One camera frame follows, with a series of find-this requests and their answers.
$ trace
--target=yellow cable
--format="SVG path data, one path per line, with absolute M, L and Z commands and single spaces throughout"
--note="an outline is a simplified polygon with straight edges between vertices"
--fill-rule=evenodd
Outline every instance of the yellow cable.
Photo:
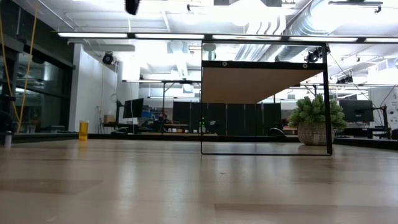
M 32 62 L 33 45 L 34 45 L 34 42 L 35 42 L 38 6 L 39 6 L 39 2 L 38 2 L 38 0 L 36 0 L 36 4 L 35 4 L 35 19 L 34 19 L 34 22 L 33 22 L 33 31 L 32 31 L 32 41 L 30 42 L 29 62 L 27 64 L 27 71 L 26 71 L 26 76 L 25 76 L 24 96 L 22 98 L 22 106 L 21 106 L 21 113 L 20 113 L 21 117 L 19 117 L 17 133 L 19 133 L 19 129 L 21 128 L 22 118 L 23 118 L 23 115 L 24 115 L 24 105 L 25 105 L 25 99 L 26 99 L 27 79 L 28 79 L 29 72 L 30 72 L 30 63 Z
M 6 60 L 6 47 L 4 46 L 4 36 L 3 36 L 3 31 L 2 31 L 2 19 L 1 19 L 1 14 L 0 14 L 0 36 L 1 36 L 1 48 L 2 48 L 2 57 L 4 60 L 4 69 L 6 71 L 6 77 L 7 77 L 7 84 L 8 84 L 8 90 L 10 92 L 10 96 L 13 97 L 12 95 L 12 90 L 11 90 L 11 82 L 10 82 L 10 75 L 8 73 L 8 66 L 7 66 L 7 60 Z M 14 112 L 15 116 L 19 122 L 19 115 L 17 112 L 17 107 L 15 106 L 15 102 L 12 101 L 12 105 L 14 107 Z

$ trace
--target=wooden panel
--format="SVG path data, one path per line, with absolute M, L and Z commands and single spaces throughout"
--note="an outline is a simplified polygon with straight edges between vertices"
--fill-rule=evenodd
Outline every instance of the wooden panel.
M 203 68 L 204 103 L 258 103 L 321 70 Z

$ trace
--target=plastic cup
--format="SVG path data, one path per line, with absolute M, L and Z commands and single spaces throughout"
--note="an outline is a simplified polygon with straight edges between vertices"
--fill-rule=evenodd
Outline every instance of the plastic cup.
M 89 121 L 80 121 L 79 140 L 87 141 L 88 139 L 88 123 Z

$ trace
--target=small bottle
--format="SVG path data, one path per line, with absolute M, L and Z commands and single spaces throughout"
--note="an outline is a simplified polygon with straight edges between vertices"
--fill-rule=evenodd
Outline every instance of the small bottle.
M 5 149 L 10 149 L 11 148 L 11 142 L 12 142 L 12 133 L 10 131 L 6 131 L 6 138 L 4 141 L 4 148 Z

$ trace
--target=potted plant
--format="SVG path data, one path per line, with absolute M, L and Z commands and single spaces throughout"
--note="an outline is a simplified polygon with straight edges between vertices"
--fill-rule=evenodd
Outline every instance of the potted plant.
M 297 108 L 289 116 L 289 126 L 298 128 L 298 139 L 308 146 L 326 145 L 326 124 L 325 124 L 325 102 L 321 94 L 315 96 L 314 100 L 309 97 L 297 101 Z M 332 140 L 335 137 L 333 129 L 344 129 L 342 107 L 337 101 L 330 101 L 330 119 L 332 128 Z

